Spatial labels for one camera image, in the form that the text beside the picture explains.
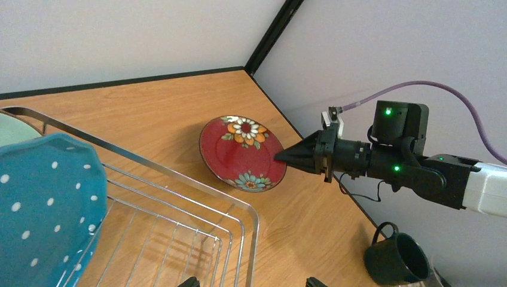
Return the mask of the wire metal dish rack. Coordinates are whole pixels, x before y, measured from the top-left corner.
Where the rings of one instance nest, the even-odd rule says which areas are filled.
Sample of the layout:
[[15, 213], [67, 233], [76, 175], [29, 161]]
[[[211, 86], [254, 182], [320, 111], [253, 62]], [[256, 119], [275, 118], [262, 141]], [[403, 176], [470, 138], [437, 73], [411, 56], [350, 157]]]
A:
[[97, 248], [75, 286], [252, 286], [259, 217], [249, 204], [33, 109], [9, 112], [43, 136], [90, 144], [107, 178]]

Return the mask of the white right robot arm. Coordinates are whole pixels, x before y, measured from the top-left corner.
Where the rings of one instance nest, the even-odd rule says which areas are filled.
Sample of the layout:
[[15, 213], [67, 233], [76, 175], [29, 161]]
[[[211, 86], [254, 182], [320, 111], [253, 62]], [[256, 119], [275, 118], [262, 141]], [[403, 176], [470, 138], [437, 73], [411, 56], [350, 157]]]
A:
[[322, 114], [322, 130], [278, 152], [275, 160], [322, 174], [326, 182], [335, 172], [365, 176], [453, 209], [506, 216], [506, 167], [449, 154], [425, 156], [428, 117], [424, 104], [379, 101], [368, 142], [361, 142], [341, 137], [343, 122], [331, 107]]

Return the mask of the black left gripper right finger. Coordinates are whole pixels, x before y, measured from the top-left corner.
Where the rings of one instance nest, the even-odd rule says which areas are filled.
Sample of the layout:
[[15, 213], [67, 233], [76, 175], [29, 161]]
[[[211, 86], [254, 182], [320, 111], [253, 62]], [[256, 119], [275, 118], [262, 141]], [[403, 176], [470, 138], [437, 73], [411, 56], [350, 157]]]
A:
[[308, 277], [306, 278], [305, 287], [328, 287], [328, 286], [315, 277]]

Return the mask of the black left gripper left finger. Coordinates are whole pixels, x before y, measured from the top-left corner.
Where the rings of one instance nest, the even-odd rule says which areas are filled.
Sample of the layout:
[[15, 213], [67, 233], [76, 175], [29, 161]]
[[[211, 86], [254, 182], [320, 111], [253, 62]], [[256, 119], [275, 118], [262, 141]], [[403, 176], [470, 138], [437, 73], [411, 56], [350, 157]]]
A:
[[195, 276], [191, 276], [179, 284], [178, 287], [200, 287], [200, 281]]

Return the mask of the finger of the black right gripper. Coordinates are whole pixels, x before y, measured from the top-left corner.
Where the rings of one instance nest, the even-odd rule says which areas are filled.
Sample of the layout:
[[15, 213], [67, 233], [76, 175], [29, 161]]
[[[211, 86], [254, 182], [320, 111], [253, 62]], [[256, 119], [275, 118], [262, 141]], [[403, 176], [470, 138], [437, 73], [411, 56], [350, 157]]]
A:
[[276, 153], [274, 159], [298, 170], [320, 175], [314, 157], [318, 136], [319, 131], [312, 133], [295, 145]]

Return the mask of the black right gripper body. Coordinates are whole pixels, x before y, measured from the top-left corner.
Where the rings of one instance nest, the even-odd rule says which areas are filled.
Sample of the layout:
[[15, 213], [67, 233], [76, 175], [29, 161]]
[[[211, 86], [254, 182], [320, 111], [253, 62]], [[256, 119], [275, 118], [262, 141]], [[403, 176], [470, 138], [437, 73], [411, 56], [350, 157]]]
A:
[[371, 144], [337, 138], [332, 130], [317, 132], [314, 148], [315, 169], [331, 182], [334, 172], [355, 179], [365, 176], [371, 159]]

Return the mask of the blue polka dot plate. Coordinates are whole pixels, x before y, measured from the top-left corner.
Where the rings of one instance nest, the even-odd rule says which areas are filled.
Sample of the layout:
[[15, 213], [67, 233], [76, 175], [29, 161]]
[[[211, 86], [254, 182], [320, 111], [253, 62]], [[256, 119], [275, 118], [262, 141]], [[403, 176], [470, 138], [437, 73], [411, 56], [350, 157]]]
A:
[[55, 133], [1, 148], [1, 285], [75, 286], [98, 244], [107, 178], [96, 150]]

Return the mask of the light green round plate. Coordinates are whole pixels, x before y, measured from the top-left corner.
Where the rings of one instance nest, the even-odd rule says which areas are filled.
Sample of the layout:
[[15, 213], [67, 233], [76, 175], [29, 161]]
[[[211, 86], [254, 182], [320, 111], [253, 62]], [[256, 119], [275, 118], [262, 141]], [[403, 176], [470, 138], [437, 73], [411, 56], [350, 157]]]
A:
[[1, 110], [1, 146], [19, 144], [42, 136], [42, 132], [31, 123]]

